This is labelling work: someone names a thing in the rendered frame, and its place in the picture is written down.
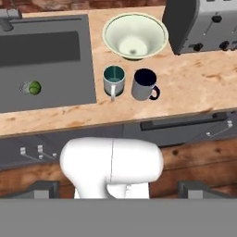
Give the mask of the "pale green bowl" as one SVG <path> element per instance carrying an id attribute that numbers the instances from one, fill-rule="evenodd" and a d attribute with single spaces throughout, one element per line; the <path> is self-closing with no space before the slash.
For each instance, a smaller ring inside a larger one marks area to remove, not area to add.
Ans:
<path id="1" fill-rule="evenodd" d="M 116 55 L 141 60 L 157 55 L 166 47 L 168 30 L 151 15 L 129 12 L 110 19 L 102 37 L 106 47 Z"/>

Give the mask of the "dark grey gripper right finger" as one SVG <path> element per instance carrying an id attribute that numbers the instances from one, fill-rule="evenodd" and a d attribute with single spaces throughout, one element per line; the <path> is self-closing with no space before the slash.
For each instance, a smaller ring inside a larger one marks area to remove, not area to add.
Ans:
<path id="1" fill-rule="evenodd" d="M 178 197 L 184 199 L 237 199 L 237 196 L 210 189 L 201 181 L 179 181 Z"/>

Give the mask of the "green round fruit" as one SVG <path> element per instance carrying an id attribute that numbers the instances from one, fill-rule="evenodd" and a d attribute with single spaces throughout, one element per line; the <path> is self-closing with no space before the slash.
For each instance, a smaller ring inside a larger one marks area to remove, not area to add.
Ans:
<path id="1" fill-rule="evenodd" d="M 32 95 L 37 95 L 41 92 L 42 86 L 38 81 L 32 81 L 29 85 L 29 92 Z"/>

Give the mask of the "silver toaster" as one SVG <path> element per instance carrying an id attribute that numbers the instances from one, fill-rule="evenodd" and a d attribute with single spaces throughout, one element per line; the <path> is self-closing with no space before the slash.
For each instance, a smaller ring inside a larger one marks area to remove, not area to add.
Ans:
<path id="1" fill-rule="evenodd" d="M 167 0 L 162 21 L 175 55 L 237 50 L 237 0 Z"/>

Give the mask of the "grey sink tap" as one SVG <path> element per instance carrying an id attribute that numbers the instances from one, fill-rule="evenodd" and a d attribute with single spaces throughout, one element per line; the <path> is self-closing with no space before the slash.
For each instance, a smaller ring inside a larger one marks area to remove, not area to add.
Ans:
<path id="1" fill-rule="evenodd" d="M 0 9 L 0 26 L 3 31 L 12 31 L 13 26 L 11 20 L 13 19 L 22 19 L 22 14 L 18 9 Z"/>

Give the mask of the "grey mug dark blue inside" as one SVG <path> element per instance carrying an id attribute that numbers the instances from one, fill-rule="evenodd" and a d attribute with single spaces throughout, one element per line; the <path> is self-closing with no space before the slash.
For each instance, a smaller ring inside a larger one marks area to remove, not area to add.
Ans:
<path id="1" fill-rule="evenodd" d="M 160 90 L 156 85 L 156 74 L 151 69 L 137 69 L 133 76 L 131 95 L 138 101 L 156 100 Z"/>

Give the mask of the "grey dishwasher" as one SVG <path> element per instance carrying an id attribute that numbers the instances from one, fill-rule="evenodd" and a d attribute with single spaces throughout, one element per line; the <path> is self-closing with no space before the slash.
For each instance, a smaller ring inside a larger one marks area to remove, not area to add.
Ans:
<path id="1" fill-rule="evenodd" d="M 233 123 L 231 129 L 212 138 L 206 136 L 208 129 L 228 119 Z M 237 110 L 125 124 L 123 137 L 156 143 L 159 147 L 237 137 Z"/>

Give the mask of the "white rounded object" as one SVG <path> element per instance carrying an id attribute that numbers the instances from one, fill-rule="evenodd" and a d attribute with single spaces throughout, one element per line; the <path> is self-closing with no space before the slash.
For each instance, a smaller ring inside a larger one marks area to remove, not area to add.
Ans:
<path id="1" fill-rule="evenodd" d="M 81 199 L 124 198 L 130 184 L 159 179 L 164 158 L 159 147 L 136 139 L 72 139 L 59 159 L 63 174 Z"/>

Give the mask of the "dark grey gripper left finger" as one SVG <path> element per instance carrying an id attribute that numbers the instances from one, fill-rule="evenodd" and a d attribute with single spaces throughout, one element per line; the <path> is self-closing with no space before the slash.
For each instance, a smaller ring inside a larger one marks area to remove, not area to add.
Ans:
<path id="1" fill-rule="evenodd" d="M 0 196 L 0 199 L 57 199 L 58 181 L 36 181 L 26 190 Z"/>

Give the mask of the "grey kitchen sink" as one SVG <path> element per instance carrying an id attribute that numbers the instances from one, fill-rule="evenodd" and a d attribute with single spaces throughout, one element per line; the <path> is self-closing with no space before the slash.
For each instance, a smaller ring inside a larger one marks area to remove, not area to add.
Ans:
<path id="1" fill-rule="evenodd" d="M 96 102 L 86 15 L 14 20 L 0 27 L 0 113 Z M 29 92 L 32 81 L 42 90 Z"/>

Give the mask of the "grey mug teal inside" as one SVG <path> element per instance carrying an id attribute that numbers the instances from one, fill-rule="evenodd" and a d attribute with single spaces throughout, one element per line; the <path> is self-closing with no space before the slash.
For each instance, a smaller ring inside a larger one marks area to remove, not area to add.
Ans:
<path id="1" fill-rule="evenodd" d="M 125 87 L 125 70 L 117 65 L 111 65 L 105 68 L 103 72 L 104 91 L 114 101 L 120 96 Z"/>

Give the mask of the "grey cupboard door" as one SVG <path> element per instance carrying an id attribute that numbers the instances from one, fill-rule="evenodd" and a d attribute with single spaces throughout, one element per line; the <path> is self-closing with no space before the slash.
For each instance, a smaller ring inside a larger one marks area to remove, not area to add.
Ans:
<path id="1" fill-rule="evenodd" d="M 50 132 L 43 135 L 43 141 L 44 146 L 50 151 L 56 152 L 56 159 L 59 159 L 63 146 L 71 139 L 77 139 L 81 137 L 121 138 L 122 130 L 122 125 L 113 125 L 90 129 Z"/>
<path id="2" fill-rule="evenodd" d="M 53 160 L 47 157 L 42 157 L 38 153 L 37 146 L 39 144 L 44 144 L 42 135 L 0 139 L 0 170 L 55 161 L 56 159 Z M 41 158 L 43 162 L 34 161 L 21 156 L 19 153 L 20 147 L 26 147 L 29 155 Z"/>

